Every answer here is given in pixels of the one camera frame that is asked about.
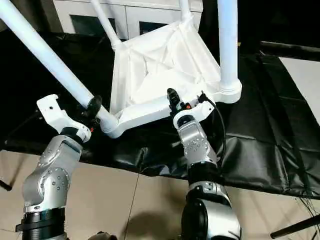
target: white tubular frame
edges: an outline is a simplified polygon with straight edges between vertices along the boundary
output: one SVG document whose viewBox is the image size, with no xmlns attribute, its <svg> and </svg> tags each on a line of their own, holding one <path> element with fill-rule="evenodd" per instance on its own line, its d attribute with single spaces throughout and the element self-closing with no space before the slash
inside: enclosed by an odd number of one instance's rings
<svg viewBox="0 0 320 240">
<path fill-rule="evenodd" d="M 65 110 L 61 110 L 57 99 L 58 96 L 56 94 L 51 94 L 36 101 L 36 105 L 46 123 L 53 127 L 59 134 L 64 128 L 75 128 L 77 129 L 76 135 L 81 138 L 84 143 L 89 141 L 91 138 L 90 129 L 82 123 L 74 121 L 68 116 Z"/>
<path fill-rule="evenodd" d="M 109 19 L 101 8 L 99 0 L 91 0 L 92 6 L 98 15 L 101 25 L 106 32 L 106 35 L 110 39 L 112 49 L 115 50 L 118 44 L 121 44 L 121 40 L 118 38 L 114 28 L 112 27 Z"/>
<path fill-rule="evenodd" d="M 111 41 L 113 49 L 121 45 L 112 28 L 109 19 L 105 16 L 99 0 L 91 0 L 97 12 L 98 18 Z M 179 0 L 182 21 L 192 17 L 188 0 Z M 75 74 L 65 65 L 59 56 L 33 29 L 28 21 L 21 15 L 10 0 L 0 0 L 0 19 L 14 32 L 24 45 L 36 56 L 36 58 L 52 73 L 52 75 L 72 94 L 72 96 L 87 108 L 94 97 L 81 83 Z M 237 0 L 218 0 L 219 19 L 219 45 L 220 45 L 220 94 L 215 99 L 217 102 L 234 103 L 241 95 L 241 83 L 238 81 L 238 14 Z M 131 118 L 139 107 L 132 106 L 125 109 L 130 119 L 119 120 L 110 114 L 103 106 L 97 114 L 101 120 L 102 131 L 111 138 L 118 138 L 125 130 L 151 122 L 169 115 L 168 100 L 163 98 L 153 102 L 146 108 L 148 112 L 144 117 Z"/>
<path fill-rule="evenodd" d="M 87 108 L 94 96 L 40 37 L 10 0 L 0 0 L 0 19 L 4 21 L 65 89 L 84 108 Z M 98 112 L 97 117 L 101 120 L 100 126 L 102 131 L 111 138 L 117 138 L 123 133 L 123 130 L 118 128 L 118 119 L 111 115 L 103 106 Z"/>
<path fill-rule="evenodd" d="M 218 0 L 220 88 L 219 102 L 235 103 L 241 96 L 238 80 L 238 0 Z"/>
</svg>

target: white pipe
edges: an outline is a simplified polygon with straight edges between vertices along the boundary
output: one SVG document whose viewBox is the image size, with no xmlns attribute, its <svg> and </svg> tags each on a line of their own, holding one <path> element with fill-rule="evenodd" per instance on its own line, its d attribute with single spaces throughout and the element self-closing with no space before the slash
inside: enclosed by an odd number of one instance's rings
<svg viewBox="0 0 320 240">
<path fill-rule="evenodd" d="M 68 92 L 84 108 L 87 108 L 89 101 L 94 96 L 9 0 L 0 0 L 0 19 L 4 21 Z M 118 126 L 118 119 L 111 115 L 104 107 L 101 107 L 97 116 L 101 120 L 102 131 L 111 138 L 117 138 L 119 134 L 114 134 L 114 131 L 116 131 Z"/>
<path fill-rule="evenodd" d="M 181 9 L 182 21 L 189 20 L 192 17 L 192 14 L 189 8 L 189 0 L 179 0 L 179 5 Z"/>
<path fill-rule="evenodd" d="M 232 94 L 241 84 L 238 80 L 238 0 L 218 0 L 220 92 Z"/>
<path fill-rule="evenodd" d="M 106 16 L 105 12 L 102 10 L 99 0 L 91 0 L 91 3 L 92 3 L 92 6 L 93 6 L 96 14 L 98 15 L 98 19 L 100 20 L 100 23 L 101 23 L 106 35 L 108 36 L 108 38 L 111 42 L 112 49 L 115 50 L 116 46 L 118 44 L 121 44 L 121 40 L 118 38 L 114 28 L 112 27 L 109 19 Z"/>
</svg>

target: silver robot arm segment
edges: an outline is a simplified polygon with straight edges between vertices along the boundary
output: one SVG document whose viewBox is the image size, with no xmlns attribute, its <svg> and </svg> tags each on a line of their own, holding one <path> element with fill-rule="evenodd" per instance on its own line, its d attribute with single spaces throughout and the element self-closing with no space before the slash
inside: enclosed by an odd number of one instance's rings
<svg viewBox="0 0 320 240">
<path fill-rule="evenodd" d="M 37 101 L 45 121 L 59 135 L 52 138 L 35 170 L 24 181 L 24 215 L 15 227 L 16 232 L 22 232 L 23 240 L 67 239 L 65 206 L 71 176 L 91 131 L 61 110 L 57 98 L 53 94 Z"/>
<path fill-rule="evenodd" d="M 217 155 L 199 121 L 201 102 L 183 103 L 174 89 L 168 89 L 173 125 L 181 139 L 187 162 L 189 191 L 181 219 L 183 240 L 239 240 L 241 227 L 231 207 L 220 174 Z M 199 99 L 206 99 L 204 93 Z"/>
<path fill-rule="evenodd" d="M 82 146 L 65 135 L 55 136 L 23 184 L 24 212 L 63 208 L 71 176 L 79 162 Z"/>
</svg>

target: floor tile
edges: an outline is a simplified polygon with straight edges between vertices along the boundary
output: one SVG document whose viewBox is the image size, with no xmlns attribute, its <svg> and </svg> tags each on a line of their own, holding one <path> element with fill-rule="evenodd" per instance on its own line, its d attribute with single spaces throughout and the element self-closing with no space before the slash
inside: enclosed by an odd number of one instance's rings
<svg viewBox="0 0 320 240">
<path fill-rule="evenodd" d="M 11 191 L 0 187 L 0 229 L 14 232 L 21 222 L 25 204 L 22 185 L 35 169 L 38 158 L 36 155 L 0 151 L 0 178 L 13 187 Z"/>
<path fill-rule="evenodd" d="M 17 240 L 19 238 L 19 235 L 20 234 L 16 232 L 0 229 L 0 237 L 3 240 Z"/>
<path fill-rule="evenodd" d="M 12 191 L 0 188 L 0 229 L 15 230 L 23 217 L 22 185 L 39 156 L 0 152 L 0 177 L 14 182 Z M 72 175 L 66 207 L 70 239 L 87 240 L 99 231 L 120 236 L 126 229 L 138 174 L 79 163 Z"/>
<path fill-rule="evenodd" d="M 271 239 L 270 233 L 310 217 L 295 197 L 233 187 L 227 187 L 227 191 L 246 240 Z M 282 239 L 310 240 L 314 233 L 315 229 L 311 227 Z"/>
<path fill-rule="evenodd" d="M 314 208 L 315 210 L 315 214 L 320 214 L 320 200 L 310 200 L 311 203 L 312 203 L 312 207 Z"/>
<path fill-rule="evenodd" d="M 127 226 L 137 179 L 137 173 L 80 163 L 72 175 L 68 194 L 68 237 L 86 240 L 100 231 L 121 236 Z"/>
<path fill-rule="evenodd" d="M 139 175 L 126 240 L 166 240 L 181 233 L 188 182 Z"/>
</svg>

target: black table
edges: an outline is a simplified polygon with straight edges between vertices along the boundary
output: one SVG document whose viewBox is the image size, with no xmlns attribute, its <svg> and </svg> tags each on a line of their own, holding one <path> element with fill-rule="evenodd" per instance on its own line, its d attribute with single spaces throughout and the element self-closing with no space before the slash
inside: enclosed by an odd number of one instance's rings
<svg viewBox="0 0 320 240">
<path fill-rule="evenodd" d="M 43 37 L 108 108 L 114 61 L 108 39 L 53 33 Z M 29 119 L 36 101 L 58 94 L 61 108 L 72 118 L 81 107 L 9 30 L 0 32 L 0 52 L 1 148 L 40 155 L 56 132 L 43 119 Z M 227 132 L 222 183 L 320 199 L 320 128 L 286 68 L 274 56 L 240 55 L 238 69 L 240 101 L 218 104 Z M 208 117 L 201 124 L 212 146 L 221 151 L 219 118 Z M 169 118 L 129 129 L 118 139 L 97 130 L 80 161 L 186 178 L 183 148 Z"/>
</svg>

